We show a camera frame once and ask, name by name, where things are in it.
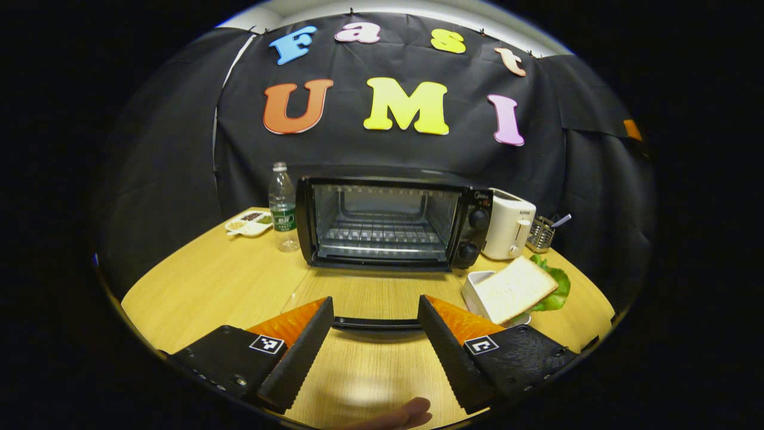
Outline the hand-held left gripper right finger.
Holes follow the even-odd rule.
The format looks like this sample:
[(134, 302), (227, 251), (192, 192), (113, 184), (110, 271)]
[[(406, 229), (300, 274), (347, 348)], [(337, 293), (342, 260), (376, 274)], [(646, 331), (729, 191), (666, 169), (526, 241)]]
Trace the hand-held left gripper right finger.
[(418, 322), (467, 414), (516, 404), (578, 360), (527, 324), (505, 328), (426, 294), (418, 300)]

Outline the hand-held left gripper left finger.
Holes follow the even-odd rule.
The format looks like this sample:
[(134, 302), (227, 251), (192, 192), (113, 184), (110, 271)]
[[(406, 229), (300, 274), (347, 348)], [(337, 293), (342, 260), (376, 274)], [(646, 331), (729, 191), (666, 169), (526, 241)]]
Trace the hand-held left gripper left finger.
[(167, 358), (227, 397), (283, 414), (334, 320), (332, 297), (322, 297), (246, 330), (221, 325)]

